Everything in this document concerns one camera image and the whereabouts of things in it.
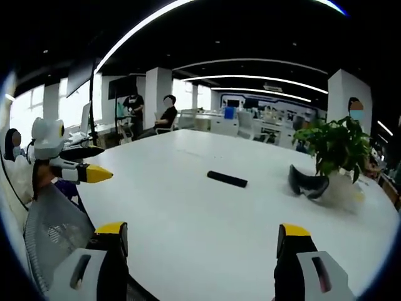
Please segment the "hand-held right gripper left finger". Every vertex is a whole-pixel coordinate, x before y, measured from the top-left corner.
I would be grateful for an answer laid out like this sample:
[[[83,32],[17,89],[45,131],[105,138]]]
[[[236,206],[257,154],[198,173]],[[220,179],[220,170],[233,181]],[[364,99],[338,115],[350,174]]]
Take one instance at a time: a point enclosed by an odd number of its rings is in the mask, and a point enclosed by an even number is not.
[[[128,226],[114,222],[95,230],[55,269],[48,300],[126,300]]]

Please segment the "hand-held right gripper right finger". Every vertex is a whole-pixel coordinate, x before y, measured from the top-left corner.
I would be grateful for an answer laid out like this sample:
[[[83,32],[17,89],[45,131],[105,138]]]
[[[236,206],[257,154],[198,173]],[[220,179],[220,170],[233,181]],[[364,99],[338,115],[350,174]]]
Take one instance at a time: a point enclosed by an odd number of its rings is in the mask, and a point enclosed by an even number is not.
[[[275,300],[355,300],[346,271],[300,226],[279,226]]]

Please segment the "person's left hand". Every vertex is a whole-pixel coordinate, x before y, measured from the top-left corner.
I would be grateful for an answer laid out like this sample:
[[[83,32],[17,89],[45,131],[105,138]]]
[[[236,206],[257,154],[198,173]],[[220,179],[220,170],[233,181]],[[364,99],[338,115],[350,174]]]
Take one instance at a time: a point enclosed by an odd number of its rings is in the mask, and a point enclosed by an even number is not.
[[[36,161],[33,166],[33,200],[37,200],[39,190],[55,178],[48,161]]]

